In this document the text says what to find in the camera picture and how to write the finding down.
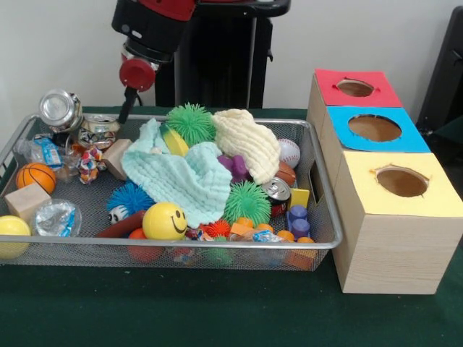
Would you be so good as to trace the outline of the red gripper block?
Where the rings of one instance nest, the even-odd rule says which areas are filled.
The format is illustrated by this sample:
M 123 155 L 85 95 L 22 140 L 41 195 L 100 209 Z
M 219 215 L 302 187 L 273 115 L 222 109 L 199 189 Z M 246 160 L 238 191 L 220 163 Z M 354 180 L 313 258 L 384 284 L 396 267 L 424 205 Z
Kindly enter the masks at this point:
M 138 91 L 149 90 L 155 82 L 156 71 L 149 62 L 132 58 L 125 59 L 119 70 L 119 79 L 123 86 L 125 101 L 119 112 L 118 122 L 125 124 L 134 104 L 138 99 Z

